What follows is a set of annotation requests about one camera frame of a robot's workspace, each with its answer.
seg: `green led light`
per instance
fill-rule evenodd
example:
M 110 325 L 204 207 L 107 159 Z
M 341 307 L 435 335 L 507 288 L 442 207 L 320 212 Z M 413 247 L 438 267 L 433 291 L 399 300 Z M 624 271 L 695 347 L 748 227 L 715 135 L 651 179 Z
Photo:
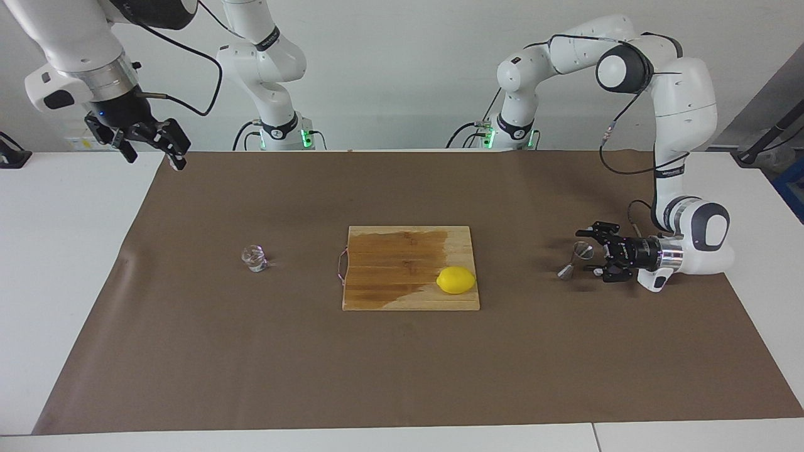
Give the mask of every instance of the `green led light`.
M 304 147 L 310 147 L 313 145 L 313 139 L 310 137 L 310 133 L 306 130 L 301 130 L 301 143 Z
M 486 147 L 486 149 L 491 149 L 491 147 L 494 145 L 494 135 L 495 134 L 496 134 L 496 132 L 494 131 L 494 129 L 492 129 L 492 130 L 489 131 L 488 134 L 486 134 L 486 137 L 483 138 L 483 141 L 484 141 L 483 145 Z

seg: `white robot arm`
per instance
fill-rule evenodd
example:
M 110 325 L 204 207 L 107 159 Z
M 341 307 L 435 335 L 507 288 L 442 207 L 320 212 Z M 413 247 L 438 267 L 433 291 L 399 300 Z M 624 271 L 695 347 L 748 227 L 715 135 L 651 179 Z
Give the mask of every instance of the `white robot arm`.
M 307 69 L 302 50 L 290 42 L 271 18 L 263 0 L 223 0 L 238 43 L 220 48 L 217 60 L 227 79 L 238 84 L 260 114 L 263 147 L 300 150 L 314 146 L 312 121 L 293 109 L 281 82 L 299 80 Z
M 684 157 L 704 144 L 717 125 L 712 80 L 702 60 L 684 57 L 681 46 L 666 36 L 636 35 L 631 21 L 615 14 L 594 19 L 549 41 L 517 51 L 498 67 L 506 92 L 502 110 L 490 125 L 483 145 L 523 148 L 532 134 L 538 97 L 536 86 L 555 75 L 597 66 L 597 82 L 610 92 L 650 93 L 654 101 L 655 225 L 671 237 L 629 238 L 616 224 L 597 222 L 581 230 L 604 245 L 607 264 L 598 270 L 604 281 L 638 281 L 659 292 L 673 273 L 713 274 L 734 260 L 726 241 L 726 209 L 683 191 Z M 608 139 L 616 122 L 604 136 Z
M 25 79 L 31 102 L 43 111 L 84 104 L 99 142 L 137 157 L 128 140 L 146 142 L 184 168 L 190 141 L 174 119 L 157 121 L 129 58 L 110 27 L 115 22 L 161 28 L 186 26 L 196 0 L 5 0 L 23 30 L 43 49 L 47 63 Z

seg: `table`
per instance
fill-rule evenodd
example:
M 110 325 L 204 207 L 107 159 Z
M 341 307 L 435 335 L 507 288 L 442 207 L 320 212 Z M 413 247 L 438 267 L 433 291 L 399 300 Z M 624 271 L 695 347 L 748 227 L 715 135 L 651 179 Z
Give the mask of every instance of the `table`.
M 37 154 L 0 173 L 0 434 L 28 434 L 117 256 L 161 161 L 141 154 Z M 688 192 L 725 205 L 740 300 L 804 400 L 804 304 L 797 281 L 804 227 L 758 170 L 728 154 L 693 154 Z M 108 448 L 219 450 L 794 450 L 804 419 L 625 424 L 181 432 L 0 438 L 0 450 Z

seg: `lemon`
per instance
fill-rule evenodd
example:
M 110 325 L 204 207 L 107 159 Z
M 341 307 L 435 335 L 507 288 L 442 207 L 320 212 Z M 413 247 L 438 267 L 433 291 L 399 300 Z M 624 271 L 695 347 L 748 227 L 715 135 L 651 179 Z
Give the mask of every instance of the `lemon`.
M 438 274 L 436 284 L 447 294 L 463 294 L 474 286 L 474 275 L 464 267 L 447 267 Z

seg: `shot glass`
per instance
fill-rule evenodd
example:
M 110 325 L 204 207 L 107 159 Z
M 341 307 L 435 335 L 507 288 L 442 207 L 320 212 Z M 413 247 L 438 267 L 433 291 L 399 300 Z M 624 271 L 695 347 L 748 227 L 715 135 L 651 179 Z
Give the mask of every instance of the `shot glass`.
M 575 269 L 575 258 L 582 261 L 588 261 L 595 255 L 595 250 L 592 245 L 584 242 L 577 241 L 572 245 L 572 255 L 569 258 L 569 263 L 559 270 L 557 276 L 561 281 L 569 281 L 572 279 L 572 271 Z
M 268 268 L 268 259 L 265 258 L 265 252 L 258 244 L 251 244 L 245 247 L 242 258 L 248 269 L 254 273 L 259 273 Z

